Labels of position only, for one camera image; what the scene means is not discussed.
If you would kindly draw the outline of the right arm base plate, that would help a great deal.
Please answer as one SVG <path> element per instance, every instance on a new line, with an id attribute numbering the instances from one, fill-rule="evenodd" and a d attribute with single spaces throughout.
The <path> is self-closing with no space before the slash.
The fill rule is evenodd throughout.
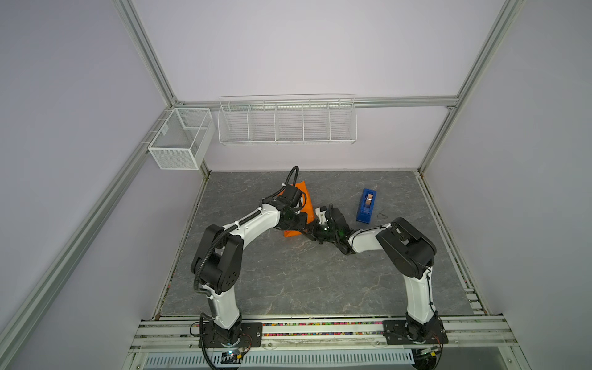
<path id="1" fill-rule="evenodd" d="M 445 345 L 449 343 L 442 322 L 433 317 L 425 324 L 406 319 L 385 320 L 383 335 L 388 345 Z"/>

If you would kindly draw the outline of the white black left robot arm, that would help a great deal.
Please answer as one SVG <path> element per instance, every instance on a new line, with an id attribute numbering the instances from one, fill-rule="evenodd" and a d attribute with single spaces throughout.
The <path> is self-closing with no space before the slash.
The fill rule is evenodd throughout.
<path id="1" fill-rule="evenodd" d="M 212 224 L 202 235 L 191 263 L 193 289 L 207 297 L 212 321 L 223 331 L 235 330 L 241 320 L 234 285 L 244 249 L 271 229 L 301 231 L 307 224 L 308 196 L 296 187 L 298 174 L 299 167 L 294 166 L 281 188 L 263 198 L 255 211 L 225 226 Z"/>

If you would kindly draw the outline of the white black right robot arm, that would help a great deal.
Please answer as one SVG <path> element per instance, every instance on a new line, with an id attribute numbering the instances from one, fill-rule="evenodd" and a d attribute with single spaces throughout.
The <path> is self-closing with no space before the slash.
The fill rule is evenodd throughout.
<path id="1" fill-rule="evenodd" d="M 407 336 L 423 342 L 438 332 L 439 316 L 433 302 L 432 273 L 436 246 L 403 217 L 374 228 L 354 230 L 333 206 L 317 208 L 316 219 L 303 234 L 319 244 L 330 243 L 344 255 L 384 251 L 403 275 L 407 296 Z"/>

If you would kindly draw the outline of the orange wrapping paper sheet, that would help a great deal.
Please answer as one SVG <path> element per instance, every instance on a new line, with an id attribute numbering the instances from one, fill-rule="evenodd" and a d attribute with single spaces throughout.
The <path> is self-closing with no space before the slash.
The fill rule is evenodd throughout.
<path id="1" fill-rule="evenodd" d="M 308 191 L 305 181 L 298 182 L 298 183 L 296 183 L 295 186 L 297 189 L 302 191 L 301 201 L 304 202 L 304 207 L 300 210 L 300 214 L 307 215 L 306 226 L 309 227 L 315 221 L 315 210 L 313 207 L 311 196 L 309 194 L 309 191 Z M 286 238 L 295 237 L 295 236 L 299 236 L 299 235 L 302 235 L 302 232 L 300 232 L 297 229 L 290 229 L 290 230 L 284 231 L 284 237 L 286 237 Z"/>

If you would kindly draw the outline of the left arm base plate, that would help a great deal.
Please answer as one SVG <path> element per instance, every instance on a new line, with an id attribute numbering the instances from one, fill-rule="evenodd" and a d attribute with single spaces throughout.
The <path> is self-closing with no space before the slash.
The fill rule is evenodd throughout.
<path id="1" fill-rule="evenodd" d="M 259 348 L 263 339 L 263 323 L 236 322 L 233 327 L 225 329 L 214 322 L 205 322 L 200 339 L 207 348 Z"/>

